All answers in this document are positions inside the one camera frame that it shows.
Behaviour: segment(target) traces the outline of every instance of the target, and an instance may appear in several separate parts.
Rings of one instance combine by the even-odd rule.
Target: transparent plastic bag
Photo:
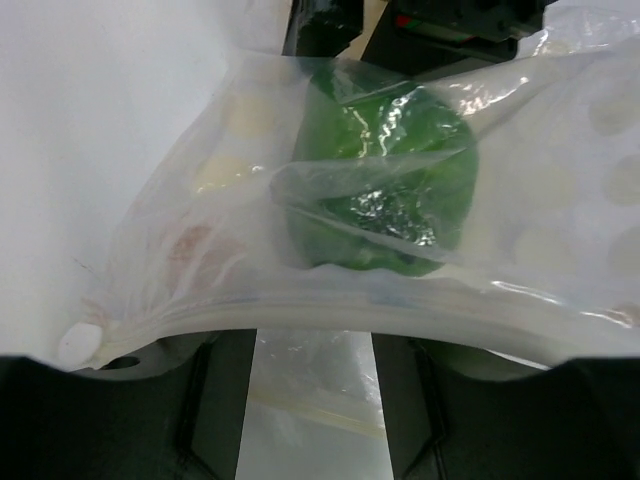
[[[101,330],[100,348],[79,355],[72,328],[62,355],[74,351],[75,360],[100,366],[166,335],[278,326],[427,336],[547,365],[638,353],[640,215],[628,180],[637,171],[639,43],[526,58],[426,85],[349,61],[245,55],[114,236],[104,286],[85,300],[84,323]],[[332,93],[321,92],[310,110],[309,96],[324,87],[309,79],[327,71]],[[452,124],[469,133],[392,155],[362,152],[356,161],[296,158],[303,119],[322,102],[358,113],[381,97],[375,128],[360,130],[367,145],[375,136],[422,141],[398,119],[425,102],[444,115],[432,118],[440,134]],[[327,132],[319,133],[335,142]],[[404,225],[423,222],[421,235],[394,232],[393,212],[386,230],[371,229],[323,204],[357,200],[402,176],[431,176],[428,190],[443,165],[472,149],[478,171],[468,212],[452,214],[448,197],[392,191],[396,212],[410,211]],[[400,187],[411,190],[411,182]],[[470,194],[468,185],[450,188],[448,195]],[[437,208],[429,211],[429,202]],[[355,271],[330,264],[344,258],[318,262],[293,238],[292,214],[366,242],[365,260],[393,252],[432,267],[382,262]],[[435,243],[429,229],[441,229]],[[329,264],[311,268],[320,263]]]

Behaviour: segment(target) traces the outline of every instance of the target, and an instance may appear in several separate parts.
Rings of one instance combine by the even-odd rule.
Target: green object
[[[441,263],[363,234],[425,249],[458,244],[478,169],[471,130],[423,85],[388,76],[357,63],[332,63],[312,77],[293,159],[340,160],[297,182],[312,190],[322,178],[326,195],[290,205],[293,242],[312,266],[422,276]],[[439,155],[417,155],[426,152]],[[342,168],[342,162],[351,163]]]

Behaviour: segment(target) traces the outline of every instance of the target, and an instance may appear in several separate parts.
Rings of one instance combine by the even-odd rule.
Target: white background
[[[115,225],[224,74],[217,3],[0,0],[0,352],[53,360]]]

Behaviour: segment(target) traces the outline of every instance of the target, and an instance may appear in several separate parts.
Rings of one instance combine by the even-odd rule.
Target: green vegetable
[[[288,214],[289,229],[312,266],[386,268],[422,276],[441,264],[415,256],[415,251],[410,254],[376,243],[360,232],[424,248],[454,249],[476,182],[475,141],[456,112],[424,86],[397,80],[385,85],[375,78],[379,75],[369,67],[338,63],[312,77],[294,161],[359,163],[345,164],[342,172],[337,162],[330,177],[336,189],[329,184],[323,198],[294,205]],[[443,151],[452,153],[431,163],[424,161],[428,154],[402,157]],[[370,157],[387,157],[389,163]],[[417,166],[406,169],[411,161]],[[405,169],[389,168],[396,165],[393,162]],[[353,191],[340,194],[352,180]]]

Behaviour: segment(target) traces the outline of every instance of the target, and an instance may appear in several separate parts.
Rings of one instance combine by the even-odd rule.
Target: screw hole
[[[124,368],[135,367],[140,364],[138,357],[120,357],[112,360],[100,370],[122,370]]]

